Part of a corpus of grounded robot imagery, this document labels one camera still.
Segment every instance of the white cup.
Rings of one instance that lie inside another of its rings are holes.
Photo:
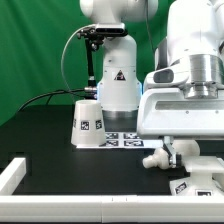
[[[99,101],[79,100],[75,104],[71,143],[76,147],[96,147],[106,143]]]

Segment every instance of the green backdrop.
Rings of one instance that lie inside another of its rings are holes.
[[[150,21],[153,44],[166,36],[168,8],[174,0],[160,0]],[[0,124],[12,117],[28,99],[66,89],[60,72],[64,45],[78,28],[91,24],[79,0],[0,0]],[[128,23],[138,44],[137,74],[140,81],[154,62],[146,25]],[[97,79],[101,77],[102,52],[94,54]],[[84,40],[74,39],[66,54],[65,72],[71,88],[87,83]],[[71,104],[69,96],[54,97],[52,104]]]

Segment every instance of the black table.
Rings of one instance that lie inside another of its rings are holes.
[[[32,106],[0,127],[0,168],[27,159],[15,195],[170,195],[169,180],[185,169],[145,169],[152,149],[77,150],[71,145],[72,106]],[[105,120],[106,131],[134,132],[136,120]],[[203,155],[223,157],[224,142],[200,141]]]

